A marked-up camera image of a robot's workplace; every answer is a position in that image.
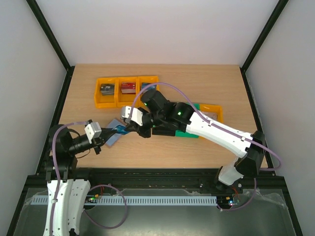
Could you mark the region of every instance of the small box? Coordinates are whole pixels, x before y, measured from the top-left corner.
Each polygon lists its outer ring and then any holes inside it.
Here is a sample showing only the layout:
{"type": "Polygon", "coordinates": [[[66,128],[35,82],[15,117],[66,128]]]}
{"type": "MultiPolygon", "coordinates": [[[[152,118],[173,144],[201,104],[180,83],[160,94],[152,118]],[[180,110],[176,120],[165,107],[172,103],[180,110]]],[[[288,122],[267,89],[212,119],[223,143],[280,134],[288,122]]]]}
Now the small box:
{"type": "Polygon", "coordinates": [[[122,82],[121,91],[122,94],[136,94],[136,83],[122,82]]]}
{"type": "Polygon", "coordinates": [[[105,95],[114,95],[115,93],[115,84],[101,84],[100,92],[103,96],[105,95]]]}
{"type": "MultiPolygon", "coordinates": [[[[142,90],[145,86],[150,85],[150,84],[151,84],[151,83],[142,83],[140,90],[142,90]]],[[[148,91],[148,90],[150,90],[150,89],[157,90],[157,86],[156,86],[156,85],[153,85],[153,86],[151,86],[151,87],[148,87],[147,89],[145,89],[145,92],[148,91]]]]}

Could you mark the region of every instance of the white arm segment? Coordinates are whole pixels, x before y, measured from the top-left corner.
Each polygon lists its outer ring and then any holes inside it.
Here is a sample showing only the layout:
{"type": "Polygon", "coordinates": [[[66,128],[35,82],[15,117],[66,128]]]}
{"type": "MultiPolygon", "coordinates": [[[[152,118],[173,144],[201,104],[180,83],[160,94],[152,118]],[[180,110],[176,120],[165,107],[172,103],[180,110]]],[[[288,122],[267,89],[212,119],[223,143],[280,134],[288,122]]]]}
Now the white arm segment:
{"type": "MultiPolygon", "coordinates": [[[[216,120],[213,120],[207,116],[204,115],[204,117],[210,121],[212,121],[214,124],[219,125],[229,131],[232,131],[236,134],[241,135],[242,137],[245,137],[247,139],[251,139],[251,134],[242,132],[236,129],[233,129],[227,125],[224,125],[216,120]]],[[[220,129],[215,128],[214,126],[207,124],[205,121],[201,119],[201,117],[194,112],[190,118],[191,124],[188,124],[186,127],[186,132],[190,134],[195,134],[201,137],[204,137],[212,142],[215,142],[216,144],[221,145],[222,147],[230,150],[232,153],[234,153],[237,157],[243,157],[246,155],[246,148],[250,147],[250,142],[242,141],[239,138],[236,138],[235,136],[228,134],[220,129]]]]}
{"type": "MultiPolygon", "coordinates": [[[[252,140],[250,133],[233,129],[205,115],[203,116],[216,125],[219,125],[229,131],[232,131],[233,133],[252,140]]],[[[215,142],[230,150],[237,156],[234,162],[227,166],[223,166],[222,170],[219,173],[219,181],[226,185],[232,185],[236,180],[242,178],[243,175],[235,169],[234,163],[238,160],[238,157],[242,158],[246,155],[246,148],[250,147],[250,142],[237,138],[220,129],[217,129],[213,125],[207,124],[196,112],[192,114],[190,121],[191,124],[187,125],[186,132],[204,137],[212,142],[215,142]]]]}
{"type": "MultiPolygon", "coordinates": [[[[59,192],[57,196],[57,202],[55,204],[54,220],[53,220],[53,235],[54,236],[68,236],[68,207],[70,193],[73,185],[73,179],[68,179],[67,182],[60,182],[59,192]]],[[[52,180],[47,183],[48,188],[48,206],[47,206],[47,216],[46,225],[44,229],[44,236],[49,236],[50,228],[50,213],[52,201],[57,188],[57,180],[52,180]]]]}
{"type": "Polygon", "coordinates": [[[73,182],[70,194],[68,211],[68,232],[74,229],[76,235],[80,235],[79,227],[85,198],[91,188],[90,182],[77,179],[73,182]]]}
{"type": "MultiPolygon", "coordinates": [[[[77,179],[76,181],[68,179],[67,182],[60,182],[54,211],[54,236],[69,236],[71,229],[74,229],[74,232],[79,235],[83,205],[90,186],[90,182],[84,181],[84,179],[77,179]]],[[[49,236],[51,206],[57,188],[57,180],[52,180],[50,183],[47,183],[47,187],[48,206],[43,236],[49,236]]]]}
{"type": "MultiPolygon", "coordinates": [[[[130,111],[131,111],[131,106],[126,106],[126,107],[122,107],[122,112],[121,112],[121,119],[124,118],[128,118],[130,115],[130,111]]],[[[133,112],[132,112],[132,116],[131,116],[131,120],[136,122],[138,125],[142,126],[142,116],[143,113],[138,110],[137,108],[133,108],[133,112]]]]}

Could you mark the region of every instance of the black frame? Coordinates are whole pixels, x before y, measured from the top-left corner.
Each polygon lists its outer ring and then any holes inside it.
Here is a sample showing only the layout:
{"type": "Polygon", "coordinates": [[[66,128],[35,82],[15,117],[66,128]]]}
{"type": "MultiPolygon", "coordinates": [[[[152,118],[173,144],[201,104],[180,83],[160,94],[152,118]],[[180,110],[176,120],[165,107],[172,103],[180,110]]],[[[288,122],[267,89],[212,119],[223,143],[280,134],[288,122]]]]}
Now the black frame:
{"type": "MultiPolygon", "coordinates": [[[[68,60],[66,59],[57,39],[55,38],[52,30],[50,29],[41,9],[39,8],[36,0],[26,0],[29,4],[32,12],[37,18],[40,26],[44,30],[47,38],[52,44],[52,47],[55,49],[59,59],[61,60],[63,66],[65,67],[67,73],[64,79],[63,87],[56,105],[56,109],[52,118],[50,127],[59,123],[64,102],[67,96],[67,92],[71,83],[71,78],[74,72],[75,66],[70,66],[68,60]]],[[[252,91],[250,89],[248,80],[246,78],[246,71],[252,63],[254,57],[262,46],[264,40],[268,36],[273,25],[277,21],[284,7],[286,6],[288,0],[279,0],[274,11],[269,17],[265,27],[263,28],[260,36],[255,42],[251,52],[249,53],[244,65],[240,68],[244,86],[247,91],[247,95],[250,101],[252,113],[254,120],[259,131],[262,131],[261,122],[258,116],[257,108],[254,103],[252,96],[252,91]]],[[[23,188],[21,197],[18,201],[14,216],[12,218],[7,236],[14,234],[16,224],[19,219],[20,212],[22,210],[24,200],[29,188],[45,188],[45,156],[49,150],[48,137],[39,160],[39,164],[36,170],[36,174],[33,176],[28,176],[25,186],[23,188]]],[[[270,154],[266,155],[266,160],[269,168],[273,167],[272,159],[270,154]]],[[[91,169],[91,168],[80,168],[78,175],[82,178],[89,178],[91,184],[95,183],[111,183],[117,188],[149,188],[148,179],[150,181],[150,188],[185,188],[189,189],[199,189],[202,193],[213,193],[209,192],[210,181],[209,179],[214,178],[218,169],[91,169]]],[[[240,180],[240,183],[243,188],[252,188],[252,179],[244,178],[240,180]]],[[[292,200],[287,189],[284,177],[278,177],[274,172],[261,172],[257,177],[257,183],[261,189],[281,189],[284,195],[286,205],[288,206],[290,217],[295,229],[295,232],[298,236],[303,235],[300,228],[295,210],[292,204],[292,200]]],[[[223,195],[221,193],[215,193],[216,196],[223,195]]]]}

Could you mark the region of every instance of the wooden table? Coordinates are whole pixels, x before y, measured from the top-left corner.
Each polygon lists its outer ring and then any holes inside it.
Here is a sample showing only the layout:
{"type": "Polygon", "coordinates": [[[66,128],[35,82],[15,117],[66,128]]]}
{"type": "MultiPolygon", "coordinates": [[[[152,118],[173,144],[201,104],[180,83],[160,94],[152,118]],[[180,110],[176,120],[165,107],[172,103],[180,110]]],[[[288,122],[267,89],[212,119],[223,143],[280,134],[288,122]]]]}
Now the wooden table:
{"type": "MultiPolygon", "coordinates": [[[[120,108],[97,109],[94,104],[98,77],[158,75],[161,82],[183,91],[194,103],[223,107],[226,125],[254,132],[256,125],[239,66],[236,65],[131,65],[78,64],[75,67],[60,123],[98,121],[101,127],[120,117],[120,108]]],[[[176,91],[161,86],[171,101],[184,101],[176,91]]],[[[81,134],[83,127],[74,127],[81,134]]],[[[95,168],[218,168],[235,155],[206,139],[152,136],[136,133],[121,137],[111,148],[102,147],[78,160],[78,167],[95,168]]]]}

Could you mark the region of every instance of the cable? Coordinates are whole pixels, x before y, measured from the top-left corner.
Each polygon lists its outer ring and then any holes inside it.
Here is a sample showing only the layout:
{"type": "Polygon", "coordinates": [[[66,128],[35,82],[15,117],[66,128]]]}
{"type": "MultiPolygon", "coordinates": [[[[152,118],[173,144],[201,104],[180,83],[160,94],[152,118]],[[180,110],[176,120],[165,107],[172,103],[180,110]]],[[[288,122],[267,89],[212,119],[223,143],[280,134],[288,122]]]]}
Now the cable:
{"type": "Polygon", "coordinates": [[[85,156],[89,155],[89,154],[90,154],[90,152],[91,152],[91,149],[89,149],[89,152],[88,152],[87,154],[84,154],[83,156],[79,156],[79,157],[77,157],[77,159],[81,159],[81,158],[83,158],[83,157],[85,157],[85,156]]]}
{"type": "Polygon", "coordinates": [[[217,207],[220,209],[220,211],[240,210],[240,209],[246,207],[249,203],[251,203],[251,201],[253,200],[254,196],[256,195],[256,189],[257,189],[257,181],[256,181],[256,178],[254,178],[254,190],[253,190],[252,196],[245,204],[241,205],[240,207],[233,208],[233,209],[222,209],[219,205],[217,205],[217,207]]]}
{"type": "Polygon", "coordinates": [[[78,131],[74,130],[74,129],[68,129],[69,132],[71,133],[75,133],[78,137],[80,137],[80,134],[78,131]]]}
{"type": "Polygon", "coordinates": [[[118,228],[119,226],[121,226],[121,225],[125,222],[125,220],[126,220],[126,218],[127,218],[128,207],[127,207],[126,198],[124,197],[123,193],[122,193],[121,191],[119,191],[117,188],[115,188],[115,187],[113,187],[113,186],[111,186],[111,185],[107,185],[107,184],[99,184],[99,185],[97,185],[97,186],[94,186],[94,187],[92,187],[92,188],[89,190],[89,192],[91,192],[92,190],[94,190],[94,189],[96,189],[96,188],[99,188],[99,187],[112,188],[112,189],[114,189],[116,192],[118,192],[118,193],[121,195],[121,197],[123,198],[124,204],[125,204],[125,213],[124,213],[123,219],[121,220],[121,222],[120,222],[119,224],[117,224],[117,225],[115,225],[115,226],[112,226],[112,227],[108,227],[108,226],[100,225],[99,223],[95,222],[95,221],[90,217],[90,215],[87,213],[86,210],[84,210],[83,212],[86,214],[86,216],[88,217],[88,219],[89,219],[94,225],[96,225],[96,226],[98,226],[98,227],[100,227],[100,228],[102,228],[102,229],[106,229],[106,230],[116,229],[116,228],[118,228]]]}
{"type": "Polygon", "coordinates": [[[66,128],[68,126],[75,125],[75,124],[87,124],[87,122],[82,121],[82,122],[74,122],[74,123],[65,124],[65,125],[61,126],[59,129],[57,129],[57,131],[55,132],[54,137],[53,137],[52,152],[53,152],[53,163],[54,163],[56,176],[57,176],[57,187],[56,187],[56,191],[55,191],[54,198],[53,198],[53,204],[51,206],[51,211],[50,211],[50,221],[49,221],[49,235],[50,236],[53,235],[54,212],[55,212],[55,206],[56,206],[56,201],[57,201],[57,196],[58,196],[60,181],[61,181],[59,168],[58,168],[58,164],[57,164],[57,158],[56,158],[57,136],[61,130],[63,130],[64,128],[66,128]]]}
{"type": "Polygon", "coordinates": [[[101,188],[100,188],[100,197],[102,197],[103,196],[103,191],[105,190],[105,188],[102,186],[101,188]]]}
{"type": "MultiPolygon", "coordinates": [[[[137,101],[137,99],[139,98],[139,96],[140,96],[143,92],[145,92],[146,89],[148,89],[149,87],[152,87],[152,86],[154,86],[154,85],[165,85],[165,86],[169,86],[169,87],[173,88],[174,90],[176,90],[178,93],[180,93],[180,94],[187,100],[187,102],[191,105],[191,107],[194,109],[194,111],[200,116],[200,118],[201,118],[203,121],[205,121],[205,122],[207,122],[208,124],[210,124],[210,121],[207,120],[207,119],[203,116],[203,114],[202,114],[197,108],[195,108],[195,106],[193,105],[193,103],[189,100],[189,98],[188,98],[182,91],[180,91],[180,90],[179,90],[178,88],[176,88],[175,86],[170,85],[170,84],[168,84],[168,83],[164,83],[164,82],[152,83],[152,84],[146,85],[145,87],[143,87],[143,89],[140,90],[140,92],[136,95],[136,97],[135,97],[135,99],[134,99],[134,101],[133,101],[133,103],[132,103],[131,111],[130,111],[130,114],[129,114],[129,117],[127,118],[127,120],[131,120],[133,108],[134,108],[134,106],[135,106],[135,104],[136,104],[136,101],[137,101]]],[[[237,137],[237,138],[240,138],[240,139],[242,138],[241,135],[236,134],[236,133],[234,133],[234,132],[232,132],[232,131],[230,131],[230,130],[228,130],[228,129],[225,129],[225,128],[223,128],[223,127],[217,125],[217,124],[212,123],[211,125],[213,125],[213,126],[214,126],[215,128],[217,128],[217,129],[222,130],[222,131],[224,131],[224,132],[226,132],[226,133],[228,133],[228,134],[230,134],[230,135],[233,135],[233,136],[235,136],[235,137],[237,137]]],[[[273,151],[271,151],[269,148],[265,147],[264,145],[262,145],[262,144],[260,144],[260,143],[258,143],[258,142],[255,142],[255,141],[253,141],[253,140],[250,140],[250,139],[248,139],[248,138],[245,138],[245,141],[250,142],[251,144],[254,144],[254,145],[256,145],[256,146],[258,146],[258,147],[264,149],[265,151],[267,151],[267,152],[269,152],[270,154],[274,155],[274,156],[277,158],[277,160],[279,161],[279,166],[277,166],[277,167],[275,167],[275,168],[260,168],[260,170],[262,170],[262,171],[275,171],[275,170],[278,170],[278,169],[281,167],[281,165],[282,165],[282,160],[281,160],[281,158],[280,158],[277,154],[275,154],[273,151]]]]}
{"type": "Polygon", "coordinates": [[[234,190],[235,196],[238,198],[238,200],[240,200],[240,196],[238,195],[238,192],[237,192],[236,188],[233,185],[231,185],[231,189],[234,190]]]}

